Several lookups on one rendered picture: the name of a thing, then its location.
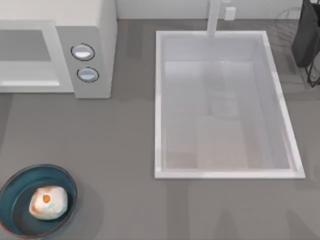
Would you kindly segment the tall white tap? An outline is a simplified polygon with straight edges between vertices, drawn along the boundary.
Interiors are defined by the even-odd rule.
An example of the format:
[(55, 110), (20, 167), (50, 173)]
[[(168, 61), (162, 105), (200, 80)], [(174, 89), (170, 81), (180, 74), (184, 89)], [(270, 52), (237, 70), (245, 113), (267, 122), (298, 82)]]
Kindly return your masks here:
[(209, 37), (214, 37), (217, 29), (221, 0), (209, 0), (208, 19), (207, 19), (207, 34)]

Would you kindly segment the white sink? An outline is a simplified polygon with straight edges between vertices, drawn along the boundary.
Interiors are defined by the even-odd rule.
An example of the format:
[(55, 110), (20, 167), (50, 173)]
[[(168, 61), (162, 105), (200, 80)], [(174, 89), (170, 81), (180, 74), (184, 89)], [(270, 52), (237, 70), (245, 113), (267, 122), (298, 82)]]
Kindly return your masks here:
[(156, 179), (306, 177), (266, 31), (155, 42)]

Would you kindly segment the dark blue bowl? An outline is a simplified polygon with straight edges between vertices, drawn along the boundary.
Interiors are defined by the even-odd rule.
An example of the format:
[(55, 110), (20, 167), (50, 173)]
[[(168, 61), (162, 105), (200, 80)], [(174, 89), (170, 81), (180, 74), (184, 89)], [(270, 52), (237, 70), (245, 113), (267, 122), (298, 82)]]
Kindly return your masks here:
[[(53, 220), (40, 220), (29, 212), (33, 194), (43, 187), (62, 187), (67, 209)], [(72, 175), (53, 164), (35, 164), (12, 175), (0, 189), (0, 227), (23, 240), (47, 240), (64, 230), (76, 212), (78, 189)]]

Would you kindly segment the white bun with orange spot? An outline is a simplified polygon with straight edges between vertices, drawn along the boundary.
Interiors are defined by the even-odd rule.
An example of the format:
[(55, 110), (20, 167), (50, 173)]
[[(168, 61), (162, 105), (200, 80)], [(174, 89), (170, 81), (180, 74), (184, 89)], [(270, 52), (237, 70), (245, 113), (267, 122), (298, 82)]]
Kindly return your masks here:
[(31, 197), (29, 213), (38, 220), (50, 221), (61, 217), (68, 209), (68, 194), (63, 187), (38, 188)]

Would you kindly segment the round silver microwave knob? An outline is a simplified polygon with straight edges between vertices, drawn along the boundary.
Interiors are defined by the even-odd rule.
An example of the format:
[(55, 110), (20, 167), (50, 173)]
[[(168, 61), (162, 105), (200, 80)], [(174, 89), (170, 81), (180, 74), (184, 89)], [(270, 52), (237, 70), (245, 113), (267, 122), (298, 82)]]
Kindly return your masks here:
[(76, 72), (76, 75), (79, 80), (85, 83), (96, 82), (100, 77), (99, 72), (92, 67), (84, 67), (84, 68), (78, 69)]
[(72, 46), (70, 52), (79, 61), (90, 61), (95, 57), (95, 50), (85, 43)]

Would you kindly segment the pale microwave oven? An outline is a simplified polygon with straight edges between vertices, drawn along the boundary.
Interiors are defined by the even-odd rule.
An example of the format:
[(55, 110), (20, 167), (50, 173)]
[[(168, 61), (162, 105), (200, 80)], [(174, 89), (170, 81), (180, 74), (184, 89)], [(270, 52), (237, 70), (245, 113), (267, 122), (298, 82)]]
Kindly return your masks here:
[[(0, 0), (0, 20), (53, 21), (66, 60), (72, 93), (78, 99), (107, 99), (111, 96), (117, 44), (115, 0)], [(71, 47), (90, 45), (95, 56), (80, 61)], [(94, 68), (95, 82), (83, 82), (77, 70)]]

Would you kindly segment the microwave oven door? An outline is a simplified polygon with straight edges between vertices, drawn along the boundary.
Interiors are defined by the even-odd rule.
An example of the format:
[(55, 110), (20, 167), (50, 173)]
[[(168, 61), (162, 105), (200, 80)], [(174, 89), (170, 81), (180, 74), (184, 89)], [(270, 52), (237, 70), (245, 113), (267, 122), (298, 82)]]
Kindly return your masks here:
[(0, 20), (0, 93), (72, 93), (51, 20)]

